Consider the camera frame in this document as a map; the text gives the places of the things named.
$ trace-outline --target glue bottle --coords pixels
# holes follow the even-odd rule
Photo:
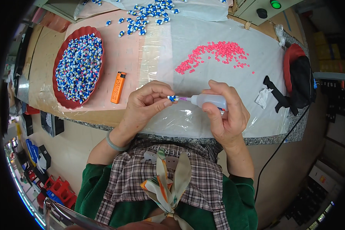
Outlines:
[[[193,95],[191,98],[180,97],[179,100],[190,101],[192,104],[197,105],[199,108],[202,108],[203,103],[210,102],[214,104],[215,106],[217,106],[219,110],[228,111],[225,97],[222,95],[200,94],[200,95]]]

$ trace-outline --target tile floor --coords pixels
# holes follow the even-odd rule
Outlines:
[[[303,140],[284,144],[263,171],[256,202],[259,229],[267,226],[280,215],[297,195],[299,184],[320,154],[326,128],[325,113],[325,98],[318,94],[316,103],[309,109]],[[45,145],[50,153],[51,167],[48,172],[55,178],[61,176],[64,180],[68,180],[72,189],[78,194],[88,155],[105,137],[106,131],[64,121],[65,131],[52,138],[42,129],[39,114],[33,115],[32,120],[34,133],[29,138],[37,146]],[[255,189],[261,168],[277,146],[277,144],[248,146],[255,166]],[[223,151],[218,156],[224,174],[228,175],[226,153]]]

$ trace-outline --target scalloped red bowl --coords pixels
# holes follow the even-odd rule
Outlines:
[[[75,30],[62,43],[62,45],[59,49],[59,52],[55,58],[54,69],[53,69],[53,89],[54,89],[54,94],[55,94],[57,101],[61,104],[61,106],[65,107],[65,108],[75,109],[75,108],[81,107],[84,103],[86,103],[91,98],[91,95],[93,94],[93,92],[97,89],[97,84],[100,81],[101,75],[103,73],[103,63],[101,62],[99,78],[97,79],[97,81],[94,84],[93,91],[89,94],[89,97],[87,98],[87,100],[85,100],[82,104],[80,104],[79,101],[74,102],[72,100],[68,100],[61,91],[57,90],[57,82],[56,82],[56,76],[55,76],[56,68],[57,68],[57,65],[59,64],[59,61],[62,59],[62,55],[64,53],[64,50],[68,48],[69,40],[76,39],[76,38],[79,39],[80,36],[83,36],[85,34],[92,34],[92,33],[94,33],[96,37],[101,38],[101,33],[95,27],[86,26],[86,27],[80,27],[78,30]],[[103,52],[101,55],[101,61],[102,61],[102,57],[105,53],[103,44],[102,44],[102,50],[103,50]]]

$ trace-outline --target container of white beads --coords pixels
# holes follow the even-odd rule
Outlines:
[[[82,51],[79,50],[79,45],[78,50],[71,48],[74,47],[72,46],[74,42],[81,43],[80,39],[84,38],[87,40],[87,47],[83,45]],[[91,49],[97,50],[94,58],[90,57]],[[73,55],[69,56],[67,54],[69,52],[73,52]],[[103,73],[103,54],[101,33],[94,27],[81,27],[65,39],[55,58],[53,68],[54,94],[61,106],[75,109],[89,100],[96,91]]]

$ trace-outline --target black cable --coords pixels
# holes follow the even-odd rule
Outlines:
[[[295,123],[295,125],[290,129],[290,132],[288,132],[288,134],[284,137],[284,139],[281,141],[280,145],[277,147],[276,151],[272,154],[272,156],[270,157],[270,159],[268,159],[268,161],[266,162],[266,164],[263,166],[261,172],[258,175],[258,181],[257,181],[257,190],[256,190],[256,196],[254,197],[254,202],[256,202],[257,200],[257,195],[258,195],[258,187],[259,187],[259,178],[261,177],[261,174],[264,170],[264,168],[267,166],[267,164],[270,162],[270,160],[273,158],[273,156],[277,153],[277,151],[280,149],[281,145],[284,143],[284,141],[286,140],[286,138],[290,135],[290,133],[294,130],[294,128],[296,127],[296,125],[302,120],[302,118],[304,117],[305,113],[307,113],[309,107],[311,105],[309,104],[307,109],[304,111],[303,115],[299,118],[299,120]]]

